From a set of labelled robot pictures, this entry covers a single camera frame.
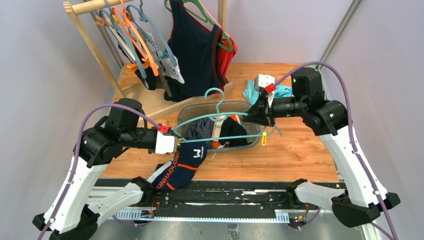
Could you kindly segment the navy orange boxer underwear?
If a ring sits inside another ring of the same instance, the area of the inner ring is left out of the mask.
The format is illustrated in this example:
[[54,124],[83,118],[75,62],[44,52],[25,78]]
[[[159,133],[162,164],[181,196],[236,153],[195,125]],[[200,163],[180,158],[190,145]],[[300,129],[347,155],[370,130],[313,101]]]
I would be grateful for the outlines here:
[[181,189],[191,182],[207,154],[208,146],[205,142],[182,143],[173,159],[159,164],[147,181],[160,192]]

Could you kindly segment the teal clip hanger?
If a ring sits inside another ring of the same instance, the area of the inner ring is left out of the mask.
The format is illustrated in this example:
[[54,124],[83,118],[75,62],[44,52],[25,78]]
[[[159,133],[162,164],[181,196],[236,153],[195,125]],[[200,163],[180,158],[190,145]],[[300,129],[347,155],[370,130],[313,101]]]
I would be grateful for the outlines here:
[[226,96],[223,90],[213,87],[208,89],[204,97],[209,93],[218,92],[221,100],[213,105],[213,109],[203,115],[201,110],[205,106],[191,105],[187,109],[195,110],[197,115],[180,118],[173,132],[181,139],[182,143],[206,143],[211,149],[236,148],[251,144],[250,139],[257,139],[262,145],[267,144],[267,137],[274,131],[267,130],[266,126],[260,127],[254,123],[243,122],[246,112],[221,111],[220,107],[225,104]]

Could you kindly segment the grey-blue clip hanger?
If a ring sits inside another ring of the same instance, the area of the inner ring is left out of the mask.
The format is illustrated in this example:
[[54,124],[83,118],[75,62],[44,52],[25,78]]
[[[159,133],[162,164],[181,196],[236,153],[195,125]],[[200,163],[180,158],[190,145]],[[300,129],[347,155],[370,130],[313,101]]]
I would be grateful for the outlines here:
[[[127,65],[129,74],[137,74],[145,85],[148,85],[148,80],[163,76],[184,82],[177,57],[141,6],[126,5],[123,0],[118,1],[120,7],[112,6],[107,0],[102,2],[106,5],[106,10],[97,12],[94,23],[108,30],[116,40],[118,48],[129,60]],[[154,36],[140,26],[132,10],[138,13],[140,21],[152,27],[164,47],[160,47]]]

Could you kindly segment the black cream-band underwear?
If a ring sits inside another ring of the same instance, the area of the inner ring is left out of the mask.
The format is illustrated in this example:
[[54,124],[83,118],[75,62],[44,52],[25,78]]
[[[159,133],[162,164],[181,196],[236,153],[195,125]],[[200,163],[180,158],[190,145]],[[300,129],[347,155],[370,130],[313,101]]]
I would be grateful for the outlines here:
[[155,76],[153,70],[149,66],[145,66],[144,70],[146,77],[143,77],[140,70],[138,69],[138,65],[136,63],[134,54],[131,52],[131,49],[127,46],[123,39],[118,38],[118,41],[118,48],[129,60],[129,63],[126,65],[127,73],[135,74],[148,90],[153,91],[156,89],[163,89],[166,93],[170,94],[171,91],[164,76],[161,73],[158,76]]

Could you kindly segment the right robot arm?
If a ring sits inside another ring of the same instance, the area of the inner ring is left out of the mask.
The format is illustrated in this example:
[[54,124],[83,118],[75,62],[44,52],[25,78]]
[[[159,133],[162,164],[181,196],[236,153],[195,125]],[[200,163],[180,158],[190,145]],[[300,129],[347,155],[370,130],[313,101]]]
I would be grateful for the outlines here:
[[272,127],[278,118],[300,117],[329,150],[344,188],[326,187],[301,178],[286,187],[289,204],[294,208],[311,204],[330,210],[349,228],[369,224],[384,210],[399,205],[399,196],[382,186],[367,159],[360,155],[346,105],[325,98],[321,74],[303,67],[290,76],[292,96],[275,97],[275,78],[257,75],[254,88],[259,96],[242,120]]

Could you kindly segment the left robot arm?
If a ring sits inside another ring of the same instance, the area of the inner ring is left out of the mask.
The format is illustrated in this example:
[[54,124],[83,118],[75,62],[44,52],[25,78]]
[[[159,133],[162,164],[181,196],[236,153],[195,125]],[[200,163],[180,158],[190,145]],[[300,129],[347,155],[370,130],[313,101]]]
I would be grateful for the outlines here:
[[57,197],[46,212],[33,218],[40,239],[50,232],[52,240],[88,240],[119,211],[152,201],[152,181],[140,176],[104,198],[89,201],[101,174],[126,150],[164,155],[176,152],[179,144],[173,130],[147,117],[139,101],[121,98],[107,107],[109,114],[93,127],[80,126],[71,166]]

